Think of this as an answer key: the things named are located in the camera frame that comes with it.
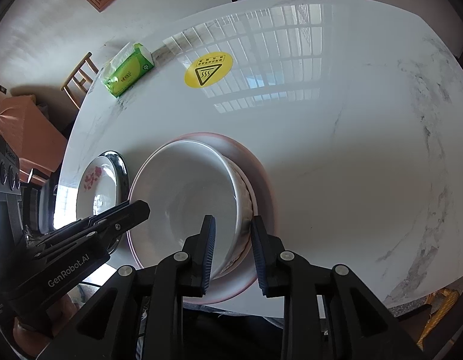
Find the person's left hand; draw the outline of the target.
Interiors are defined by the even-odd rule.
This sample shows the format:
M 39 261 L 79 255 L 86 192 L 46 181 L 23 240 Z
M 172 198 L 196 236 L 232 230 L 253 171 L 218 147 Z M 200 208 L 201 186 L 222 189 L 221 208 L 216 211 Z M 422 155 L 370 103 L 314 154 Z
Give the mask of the person's left hand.
M 36 358 L 62 328 L 69 323 L 78 309 L 70 296 L 66 294 L 47 311 L 49 321 L 52 323 L 52 333 L 50 335 L 43 335 L 15 318 L 13 322 L 13 339 L 26 355 Z

